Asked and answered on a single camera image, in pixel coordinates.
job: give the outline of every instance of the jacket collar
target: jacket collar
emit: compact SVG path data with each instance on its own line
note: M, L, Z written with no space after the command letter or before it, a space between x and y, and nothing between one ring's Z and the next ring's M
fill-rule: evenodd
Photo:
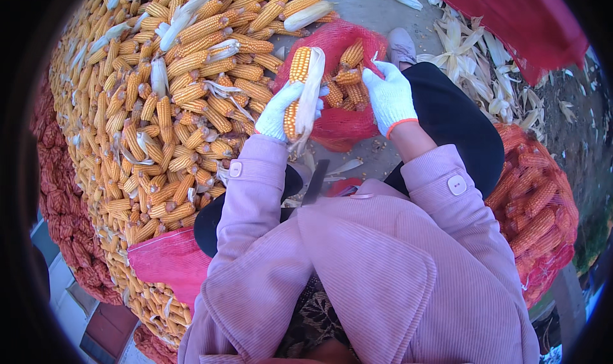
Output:
M202 285L211 317L246 363L275 353L313 268L360 360L401 362L436 279L427 253L313 207L263 238Z

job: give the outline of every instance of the pink corduroy jacket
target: pink corduroy jacket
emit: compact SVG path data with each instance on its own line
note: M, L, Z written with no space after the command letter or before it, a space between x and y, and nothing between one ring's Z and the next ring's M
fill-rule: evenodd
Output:
M402 167L410 200L369 179L280 224L286 161L264 135L232 161L180 364L272 357L313 271L364 364L538 363L513 253L454 145Z

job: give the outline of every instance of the hand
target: hand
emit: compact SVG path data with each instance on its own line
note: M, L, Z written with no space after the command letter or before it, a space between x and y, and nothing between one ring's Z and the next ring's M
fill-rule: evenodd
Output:
M385 76L385 80L379 78L371 69L364 69L362 80L368 88L379 131L389 139L394 126L404 122L417 122L418 115L413 107L408 79L390 63L374 63Z
M283 117L285 109L294 101L300 98L302 90L304 90L302 82L287 82L278 93L268 102L262 115L256 122L256 131L260 134L267 135L280 141L287 142L287 136L283 130ZM329 92L327 87L322 87L319 90L319 96L326 95ZM321 99L317 100L315 108L315 119L321 118L321 110L324 108L324 102Z

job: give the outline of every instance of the jacket button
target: jacket button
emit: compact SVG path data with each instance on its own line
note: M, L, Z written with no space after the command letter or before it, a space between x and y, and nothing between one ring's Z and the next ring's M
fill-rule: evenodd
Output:
M454 175L447 181L447 185L449 186L449 190L455 196L461 195L466 191L466 181L460 175Z
M230 164L230 176L232 176L233 178L240 176L240 172L242 171L242 169L243 164L241 162L232 161L232 163Z

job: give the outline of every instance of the white sneaker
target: white sneaker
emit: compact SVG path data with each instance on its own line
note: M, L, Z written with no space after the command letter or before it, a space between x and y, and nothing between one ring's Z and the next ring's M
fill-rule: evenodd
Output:
M409 33L402 27L396 27L387 34L389 42L389 59L394 66L400 68L400 62L408 62L411 65L418 63L415 44Z

